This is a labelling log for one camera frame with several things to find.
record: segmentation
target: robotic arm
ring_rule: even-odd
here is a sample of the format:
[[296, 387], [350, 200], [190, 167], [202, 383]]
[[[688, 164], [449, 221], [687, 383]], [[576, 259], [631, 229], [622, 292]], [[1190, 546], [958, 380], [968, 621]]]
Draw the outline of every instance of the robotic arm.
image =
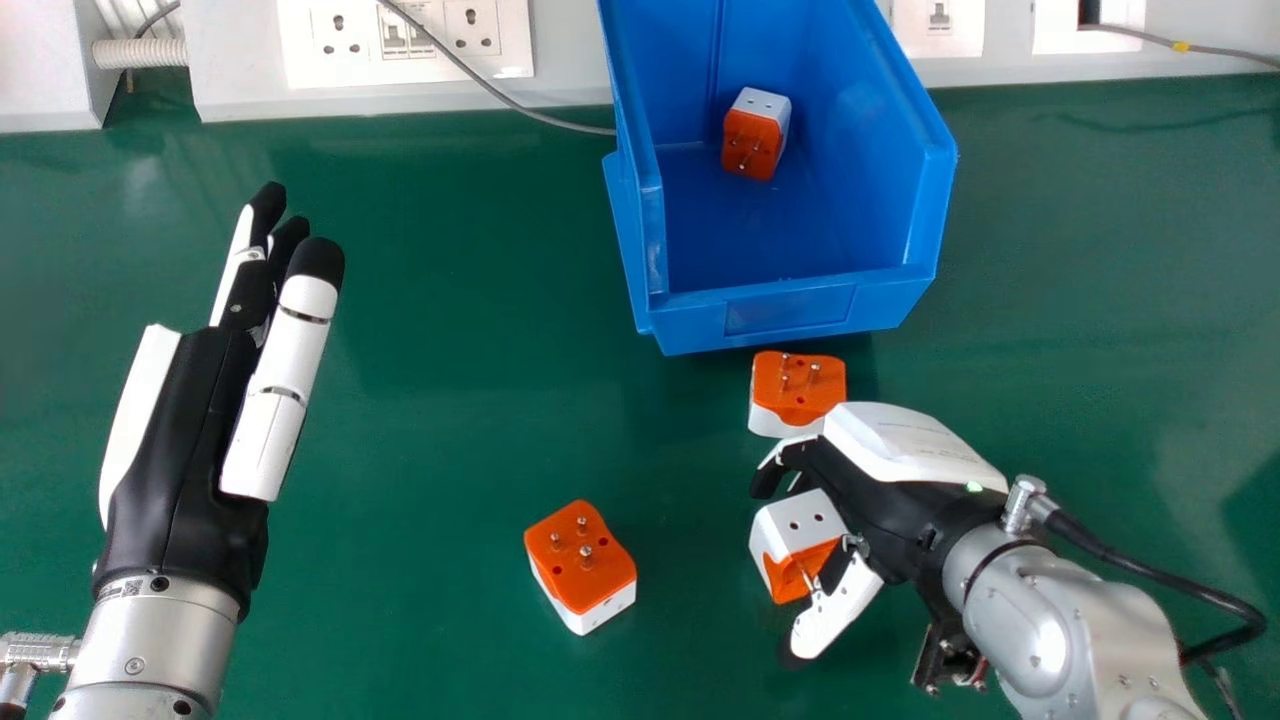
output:
[[106, 529], [82, 639], [0, 635], [0, 720], [41, 674], [68, 673], [59, 720], [212, 717], [237, 625], [262, 575], [284, 482], [342, 290], [342, 249], [244, 206], [210, 324], [142, 336], [99, 484]]
[[[933, 620], [911, 682], [932, 696], [943, 683], [984, 689], [995, 667], [1027, 719], [1203, 720], [1181, 665], [1266, 628], [1248, 603], [1103, 546], [1041, 480], [1009, 488], [928, 415], [845, 402], [818, 427], [782, 439], [751, 483], [753, 497], [771, 498], [795, 474], [787, 497], [759, 511], [749, 543], [776, 600], [787, 597], [788, 570], [804, 580], [808, 607], [780, 647], [788, 666], [817, 659], [883, 585], [911, 583]], [[1149, 596], [1059, 557], [1046, 530], [1247, 625], [1180, 653]]]

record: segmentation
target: wall socket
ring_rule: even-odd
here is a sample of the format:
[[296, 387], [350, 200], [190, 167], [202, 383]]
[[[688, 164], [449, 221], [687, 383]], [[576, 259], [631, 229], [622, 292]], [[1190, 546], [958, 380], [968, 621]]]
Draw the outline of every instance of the wall socket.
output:
[[[471, 69], [534, 77], [529, 0], [399, 0]], [[372, 0], [276, 0], [292, 90], [465, 81], [396, 13]]]
[[908, 58], [980, 58], [987, 0], [893, 0], [890, 22]]
[[1142, 40], [1111, 32], [1080, 32], [1082, 18], [1143, 29], [1147, 0], [1036, 0], [1032, 55], [1137, 53]]

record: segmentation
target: green tabletop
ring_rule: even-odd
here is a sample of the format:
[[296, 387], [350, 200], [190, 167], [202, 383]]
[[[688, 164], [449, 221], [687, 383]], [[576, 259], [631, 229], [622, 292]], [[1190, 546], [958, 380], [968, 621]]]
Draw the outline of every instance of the green tabletop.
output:
[[[239, 205], [278, 179], [348, 272], [221, 716], [1014, 716], [998, 691], [908, 684], [909, 588], [778, 667], [794, 609], [746, 553], [771, 447], [745, 429], [751, 352], [667, 359], [635, 333], [608, 140], [509, 113], [202, 126], [188, 94], [142, 74], [105, 132], [0, 138], [0, 632], [83, 629], [142, 328], [206, 322]], [[1274, 615], [1280, 78], [936, 99], [961, 149], [938, 281], [901, 329], [794, 350]], [[585, 638], [521, 544], [576, 497], [640, 574]], [[1156, 596], [1188, 639], [1228, 625]], [[1280, 702], [1277, 638], [1224, 659], [1252, 717]]]

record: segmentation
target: blue container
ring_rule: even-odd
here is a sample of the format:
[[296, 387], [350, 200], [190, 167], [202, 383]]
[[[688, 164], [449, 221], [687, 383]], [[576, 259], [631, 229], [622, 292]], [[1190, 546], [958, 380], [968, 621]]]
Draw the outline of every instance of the blue container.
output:
[[[666, 355], [893, 328], [937, 273], [956, 146], [873, 0], [600, 0], [604, 177]], [[791, 97], [772, 182], [721, 169], [744, 86]]]

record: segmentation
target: orange and white plug adapter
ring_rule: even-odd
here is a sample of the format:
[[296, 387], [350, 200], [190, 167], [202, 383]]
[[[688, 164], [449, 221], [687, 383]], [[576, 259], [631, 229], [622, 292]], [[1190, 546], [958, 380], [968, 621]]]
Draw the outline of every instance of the orange and white plug adapter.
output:
[[773, 602], [808, 597], [822, 565], [849, 533], [826, 491], [771, 502], [755, 514], [748, 547]]
[[759, 352], [751, 363], [746, 428], [780, 439], [815, 433], [827, 413], [847, 395], [845, 364], [838, 357]]
[[636, 564], [600, 512], [575, 500], [525, 530], [534, 578], [570, 630], [585, 635], [636, 601]]
[[769, 181], [787, 149], [791, 100], [786, 95], [744, 87], [724, 115], [721, 165], [728, 173]]

